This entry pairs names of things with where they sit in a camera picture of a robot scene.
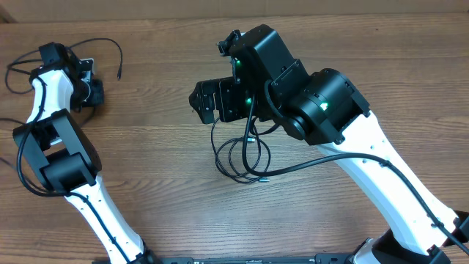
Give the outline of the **black cable silver plugs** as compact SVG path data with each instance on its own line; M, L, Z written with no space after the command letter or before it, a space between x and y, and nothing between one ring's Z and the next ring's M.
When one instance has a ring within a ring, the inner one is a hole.
M216 147L215 146L215 142L214 142L214 133L215 133L215 126L217 125L217 123L220 121L220 118L217 117L212 125L212 128L211 128L211 131L210 131L210 144L212 146L212 150L213 150L213 154L214 154L214 163L215 163L215 167L216 169L224 176L226 177L229 177L230 179L232 179L233 181L237 182L237 183L241 183L241 184L251 184L251 183L256 183L256 182L259 182L259 183L263 183L263 182L268 182L269 180L266 178L266 177L260 177L260 176L249 176L249 172L248 171L245 171L245 172L239 172L234 163L233 163L233 160L232 160L232 152L234 150L234 148L238 145L238 144L241 144L242 141L243 141L243 137L235 137L235 138L232 138L232 139L229 139L227 140L226 142L224 142L220 147ZM266 151L267 151L267 164L264 168L264 171L266 172L267 169L269 168L270 166L270 162L271 162L271 158L272 158L272 154L271 154L271 151L270 151L270 148L268 147L268 145L260 139L260 136L262 135L268 135L272 132L274 132L277 128L279 127L279 125L274 125L272 126L271 128L267 129L266 131L264 132L258 132L256 130L256 126L254 125L253 128L251 129L251 132L250 132L250 136L248 137L248 140L247 142L248 143L254 143L256 145L256 148L257 148L257 158L256 158L256 162L254 163L254 165L251 167L251 169L256 169L261 161L261 158L262 158L262 148L264 148ZM232 173L230 173L226 168L225 166L222 164L222 161L220 159L220 152L226 147L230 145L230 148L228 150L228 163L229 163L229 167L230 169L232 170Z

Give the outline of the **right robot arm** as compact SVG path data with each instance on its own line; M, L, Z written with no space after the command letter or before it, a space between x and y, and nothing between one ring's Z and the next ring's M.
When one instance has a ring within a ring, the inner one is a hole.
M447 263L443 248L468 250L468 214L436 198L387 140L369 103L339 71L308 73L278 32L262 24L218 44L232 75L200 81L189 103L204 124L245 120L232 144L266 144L256 121L273 121L322 157L278 169L283 175L337 163L380 211L388 229L348 253L318 253L311 263Z

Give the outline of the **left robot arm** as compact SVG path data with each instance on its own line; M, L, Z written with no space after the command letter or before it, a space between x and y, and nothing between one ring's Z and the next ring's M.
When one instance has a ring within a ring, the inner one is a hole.
M38 51L42 64L28 73L34 90L32 112L12 132L20 181L39 197L64 197L73 205L104 246L109 263L157 263L108 194L99 155L71 115L104 102L94 60L79 59L59 43L42 45Z

